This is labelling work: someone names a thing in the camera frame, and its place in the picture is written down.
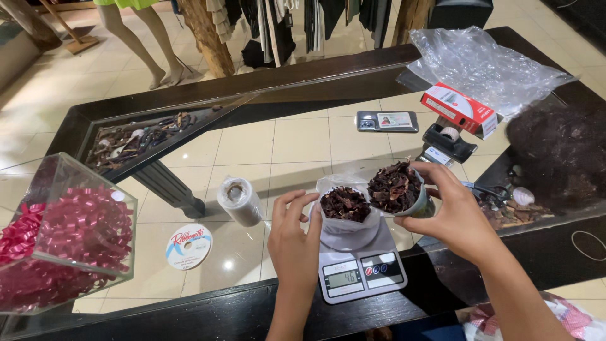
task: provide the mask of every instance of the red and white box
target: red and white box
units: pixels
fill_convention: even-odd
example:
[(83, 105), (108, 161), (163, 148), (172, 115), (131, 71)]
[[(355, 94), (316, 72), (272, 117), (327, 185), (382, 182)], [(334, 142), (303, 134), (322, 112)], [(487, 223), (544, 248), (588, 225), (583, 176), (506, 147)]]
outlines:
[(499, 124), (499, 115), (493, 109), (443, 83), (425, 91), (421, 103), (483, 140)]

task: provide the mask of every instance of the mannequin leg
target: mannequin leg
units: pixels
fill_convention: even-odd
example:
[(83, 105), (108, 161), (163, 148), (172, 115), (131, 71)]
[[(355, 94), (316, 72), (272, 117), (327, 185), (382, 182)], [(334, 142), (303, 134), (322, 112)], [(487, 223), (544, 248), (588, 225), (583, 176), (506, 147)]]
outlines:
[(137, 55), (145, 65), (150, 69), (153, 80), (150, 84), (150, 90), (153, 90), (160, 86), (160, 82), (166, 71), (162, 70), (158, 66), (149, 52), (145, 49), (143, 44), (137, 36), (122, 22), (120, 17), (120, 10), (116, 4), (111, 5), (98, 5), (99, 14), (101, 15), (101, 21), (105, 28), (117, 36), (126, 46), (128, 46)]
[(140, 10), (133, 8), (133, 11), (141, 20), (143, 20), (147, 27), (150, 28), (150, 31), (158, 41), (162, 52), (164, 52), (164, 56), (166, 56), (166, 61), (168, 62), (168, 66), (170, 66), (170, 81), (168, 82), (168, 86), (177, 85), (181, 81), (181, 75), (183, 74), (184, 68), (177, 60), (177, 57), (175, 57), (164, 23), (152, 6)]

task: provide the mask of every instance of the table leg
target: table leg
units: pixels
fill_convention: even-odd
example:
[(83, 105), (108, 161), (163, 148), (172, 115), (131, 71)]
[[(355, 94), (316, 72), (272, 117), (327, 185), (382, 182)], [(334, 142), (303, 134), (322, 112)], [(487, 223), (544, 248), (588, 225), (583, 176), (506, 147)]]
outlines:
[(191, 189), (160, 161), (155, 161), (133, 174), (133, 178), (174, 208), (182, 209), (186, 217), (204, 217), (204, 202), (194, 197)]

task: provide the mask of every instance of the mannequin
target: mannequin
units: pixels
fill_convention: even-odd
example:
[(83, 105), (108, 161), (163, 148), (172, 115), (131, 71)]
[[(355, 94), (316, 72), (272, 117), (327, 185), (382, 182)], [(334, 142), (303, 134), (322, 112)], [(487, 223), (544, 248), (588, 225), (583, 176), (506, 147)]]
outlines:
[(175, 86), (181, 82), (184, 68), (177, 60), (177, 57), (175, 57), (166, 28), (152, 7), (152, 4), (157, 1), (158, 0), (93, 0), (97, 5), (97, 9), (101, 15), (101, 21), (105, 28), (126, 44), (150, 69), (153, 77), (149, 87), (150, 90), (160, 86), (166, 72), (158, 66), (155, 60), (153, 60), (139, 38), (124, 25), (122, 17), (120, 17), (119, 8), (131, 7), (139, 19), (143, 20), (147, 27), (149, 27), (154, 38), (158, 41), (164, 56), (166, 56), (168, 66), (170, 67), (170, 76), (167, 77), (167, 85)]

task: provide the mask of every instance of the digital kitchen scale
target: digital kitchen scale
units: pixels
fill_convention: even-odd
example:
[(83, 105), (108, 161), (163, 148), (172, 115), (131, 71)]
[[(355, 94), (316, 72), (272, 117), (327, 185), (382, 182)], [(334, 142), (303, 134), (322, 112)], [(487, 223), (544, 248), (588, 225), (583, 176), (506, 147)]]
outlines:
[(320, 239), (318, 273), (327, 303), (383, 294), (402, 289), (408, 283), (382, 214), (376, 228), (338, 235), (330, 235), (322, 228)]

